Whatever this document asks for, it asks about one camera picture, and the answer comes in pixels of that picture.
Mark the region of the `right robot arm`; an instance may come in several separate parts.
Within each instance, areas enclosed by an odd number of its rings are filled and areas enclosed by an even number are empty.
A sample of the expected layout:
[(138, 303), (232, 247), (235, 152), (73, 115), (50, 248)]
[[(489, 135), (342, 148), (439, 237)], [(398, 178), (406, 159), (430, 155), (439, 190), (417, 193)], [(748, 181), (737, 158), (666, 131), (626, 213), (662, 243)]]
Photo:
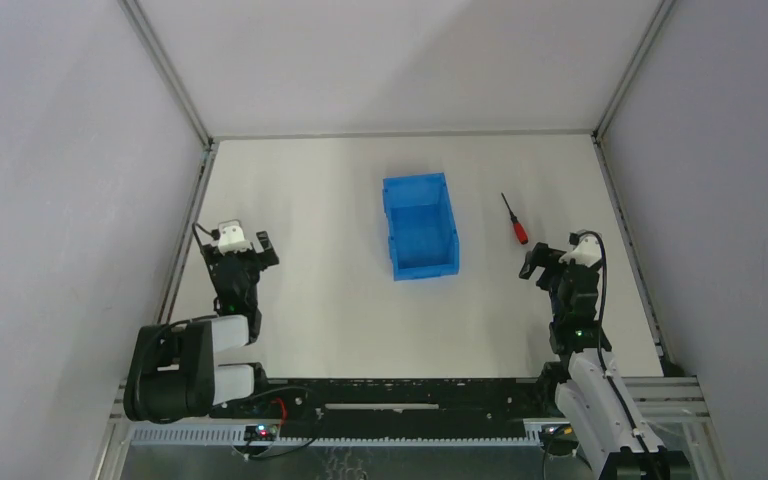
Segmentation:
[(548, 293), (550, 346), (558, 359), (540, 381), (567, 420), (597, 479), (690, 479), (689, 460), (651, 429), (619, 373), (603, 329), (606, 255), (598, 234), (573, 234), (572, 250), (539, 242), (519, 276)]

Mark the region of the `red handled screwdriver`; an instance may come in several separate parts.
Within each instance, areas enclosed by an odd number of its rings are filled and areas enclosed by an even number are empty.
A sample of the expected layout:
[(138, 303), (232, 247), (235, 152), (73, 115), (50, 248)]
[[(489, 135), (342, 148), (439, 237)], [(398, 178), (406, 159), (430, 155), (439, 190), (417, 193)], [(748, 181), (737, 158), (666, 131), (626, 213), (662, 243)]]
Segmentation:
[(511, 209), (511, 207), (509, 205), (509, 202), (507, 200), (507, 197), (505, 196), (504, 193), (501, 193), (501, 197), (502, 197), (503, 202), (504, 202), (504, 204), (506, 206), (506, 209), (508, 210), (509, 220), (511, 222), (512, 229), (513, 229), (513, 232), (514, 232), (514, 235), (515, 235), (517, 241), (521, 245), (526, 245), (529, 242), (529, 236), (528, 236), (524, 226), (521, 224), (521, 222), (519, 221), (518, 217), (512, 211), (512, 209)]

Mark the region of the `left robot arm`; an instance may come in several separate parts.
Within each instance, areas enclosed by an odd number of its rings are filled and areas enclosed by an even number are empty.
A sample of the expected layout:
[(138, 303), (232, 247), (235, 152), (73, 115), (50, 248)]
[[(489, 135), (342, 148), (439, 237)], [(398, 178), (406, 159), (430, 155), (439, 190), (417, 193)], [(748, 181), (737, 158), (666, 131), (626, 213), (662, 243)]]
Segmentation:
[(262, 323), (257, 286), (279, 257), (265, 231), (252, 246), (236, 224), (213, 231), (199, 251), (215, 291), (211, 315), (139, 330), (123, 394), (132, 421), (173, 423), (255, 393), (254, 363), (223, 364), (218, 354), (257, 341)]

